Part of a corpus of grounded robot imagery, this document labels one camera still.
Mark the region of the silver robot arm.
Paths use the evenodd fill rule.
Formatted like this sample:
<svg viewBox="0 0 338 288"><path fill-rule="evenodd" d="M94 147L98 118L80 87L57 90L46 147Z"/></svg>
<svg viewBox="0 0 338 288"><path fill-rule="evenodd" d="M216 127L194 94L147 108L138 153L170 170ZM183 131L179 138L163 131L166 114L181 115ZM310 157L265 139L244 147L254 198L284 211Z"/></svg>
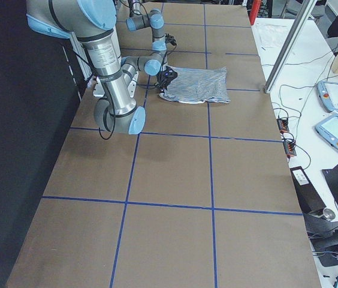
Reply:
<svg viewBox="0 0 338 288"><path fill-rule="evenodd" d="M135 32L150 28L152 31L152 49L166 51L165 22L161 11L154 8L147 12L143 1L128 1L128 7L129 17L126 19L126 25L129 31Z"/></svg>
<svg viewBox="0 0 338 288"><path fill-rule="evenodd" d="M113 1L27 1L29 27L40 34L69 38L75 34L89 55L105 95L98 100L93 117L98 127L110 133L139 134L146 120L129 91L140 71L159 77L167 69L164 18L158 9L142 14L133 4L133 16L126 20L130 31L152 30L152 53L122 58L117 35L116 6Z"/></svg>

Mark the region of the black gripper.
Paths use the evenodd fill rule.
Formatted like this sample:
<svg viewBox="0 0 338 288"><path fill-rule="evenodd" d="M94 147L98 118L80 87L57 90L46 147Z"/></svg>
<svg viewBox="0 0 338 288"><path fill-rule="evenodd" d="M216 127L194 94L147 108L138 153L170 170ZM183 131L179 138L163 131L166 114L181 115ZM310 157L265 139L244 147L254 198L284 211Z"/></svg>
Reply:
<svg viewBox="0 0 338 288"><path fill-rule="evenodd" d="M168 74L158 73L156 87L159 88L160 93L165 93L168 86Z"/></svg>

